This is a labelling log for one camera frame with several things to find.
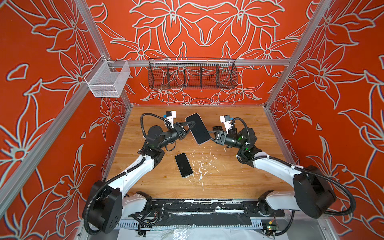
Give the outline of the phone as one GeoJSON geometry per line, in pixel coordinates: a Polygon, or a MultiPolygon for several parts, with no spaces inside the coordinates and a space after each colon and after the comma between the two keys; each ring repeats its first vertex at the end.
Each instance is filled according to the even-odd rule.
{"type": "Polygon", "coordinates": [[[187,122],[194,122],[191,132],[198,145],[202,145],[210,141],[211,136],[207,130],[201,116],[198,113],[194,113],[185,118],[187,122]]]}
{"type": "Polygon", "coordinates": [[[179,168],[180,174],[183,178],[186,178],[193,174],[192,167],[185,153],[176,155],[175,160],[179,168]]]}
{"type": "Polygon", "coordinates": [[[214,133],[218,133],[220,131],[223,131],[223,127],[222,126],[214,126],[213,131],[214,131],[214,133]]]}

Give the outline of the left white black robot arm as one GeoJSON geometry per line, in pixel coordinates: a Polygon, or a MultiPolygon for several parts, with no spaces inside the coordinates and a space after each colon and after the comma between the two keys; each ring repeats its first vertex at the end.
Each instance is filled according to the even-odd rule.
{"type": "Polygon", "coordinates": [[[175,123],[174,116],[161,117],[150,114],[151,117],[162,120],[168,130],[165,132],[160,126],[152,126],[146,131],[145,116],[148,116],[148,113],[140,117],[145,141],[138,151],[138,158],[117,176],[107,181],[99,180],[91,187],[82,213],[84,229],[91,236],[100,232],[110,233],[122,215],[135,215],[149,207],[151,197],[147,194],[137,192],[127,196],[127,193],[161,162],[168,145],[175,145],[177,141],[183,140],[196,126],[194,121],[175,123]]]}

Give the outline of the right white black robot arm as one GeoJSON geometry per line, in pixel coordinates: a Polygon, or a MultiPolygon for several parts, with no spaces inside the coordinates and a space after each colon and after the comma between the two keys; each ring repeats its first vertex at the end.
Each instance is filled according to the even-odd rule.
{"type": "Polygon", "coordinates": [[[270,216],[275,210],[301,211],[308,217],[318,219],[323,214],[331,216],[347,216],[356,209],[356,200],[352,193],[340,184],[322,174],[315,166],[302,167],[270,156],[255,143],[257,137],[241,118],[231,118],[228,115],[220,117],[225,126],[214,127],[213,141],[218,145],[236,148],[237,160],[258,170],[263,170],[289,184],[291,191],[266,191],[258,198],[258,211],[263,216],[270,216]],[[331,211],[337,196],[333,186],[339,188],[350,201],[346,210],[331,211]]]}

